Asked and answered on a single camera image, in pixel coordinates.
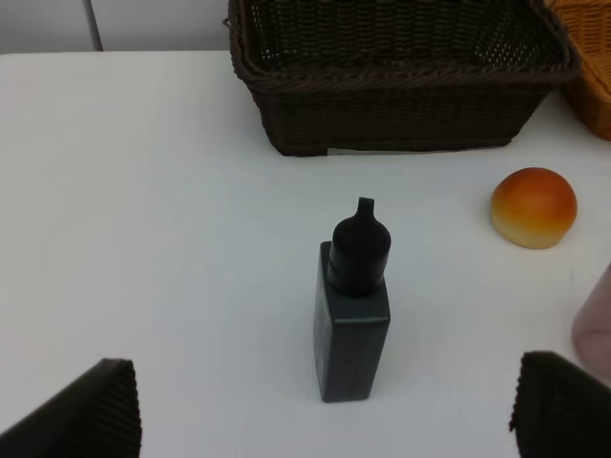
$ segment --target translucent pink container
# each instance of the translucent pink container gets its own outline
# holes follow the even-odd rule
[[[573,343],[586,365],[611,380],[611,265],[575,317]]]

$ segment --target black bottle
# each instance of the black bottle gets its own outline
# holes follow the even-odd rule
[[[321,243],[314,355],[326,403],[369,397],[390,324],[389,250],[389,231],[373,216],[370,198],[360,198],[356,215]]]

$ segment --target basket rim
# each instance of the basket rim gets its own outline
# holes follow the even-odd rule
[[[446,66],[414,65],[404,70],[383,71],[318,71],[282,73],[268,71],[250,58],[250,44],[242,40],[246,26],[246,0],[230,0],[229,20],[232,61],[238,77],[250,88],[261,92],[311,93],[363,89],[414,89],[439,86],[482,84],[562,84],[578,75],[579,54],[568,33],[543,0],[527,0],[534,13],[542,19],[547,31],[560,47],[561,60],[555,65],[496,67],[494,65]]]

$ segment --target bread roll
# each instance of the bread roll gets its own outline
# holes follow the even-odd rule
[[[573,225],[577,198],[562,176],[532,167],[501,181],[493,192],[491,215],[505,239],[526,248],[549,248]]]

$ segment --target dark brown wicker basket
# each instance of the dark brown wicker basket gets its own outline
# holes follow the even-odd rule
[[[506,145],[579,71],[541,0],[230,0],[231,55],[283,155]]]

